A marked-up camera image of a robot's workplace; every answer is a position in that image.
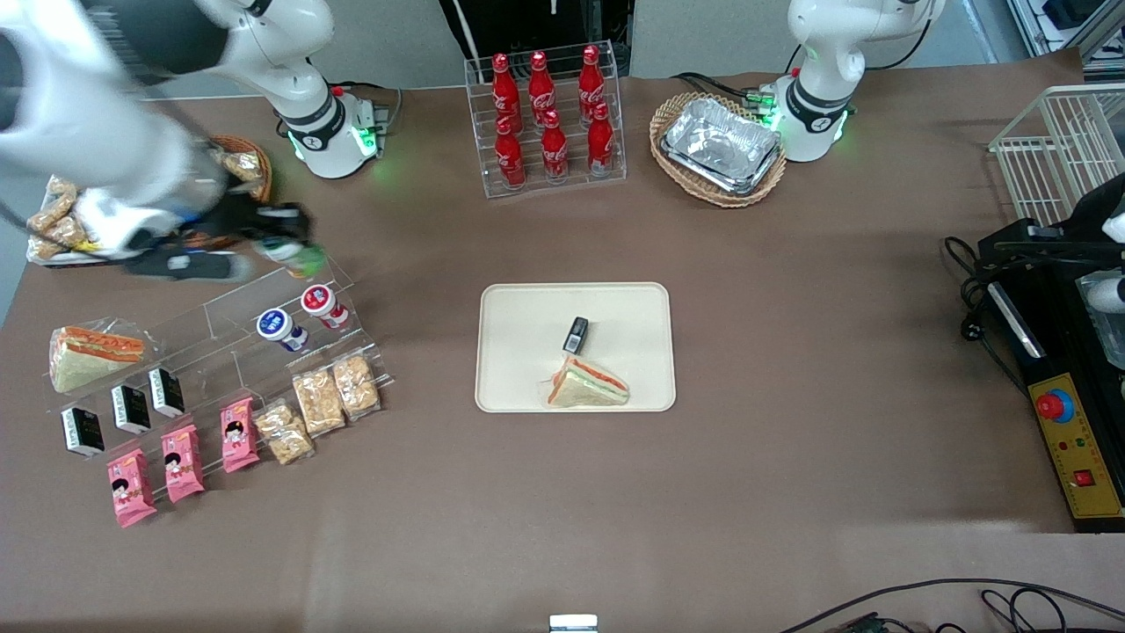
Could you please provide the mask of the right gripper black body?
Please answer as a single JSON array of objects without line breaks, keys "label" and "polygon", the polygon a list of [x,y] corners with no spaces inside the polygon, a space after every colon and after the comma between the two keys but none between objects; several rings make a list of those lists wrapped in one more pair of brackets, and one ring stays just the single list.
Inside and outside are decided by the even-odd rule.
[{"label": "right gripper black body", "polygon": [[249,195],[222,197],[220,204],[189,221],[189,248],[213,251],[266,239],[258,216],[264,204]]}]

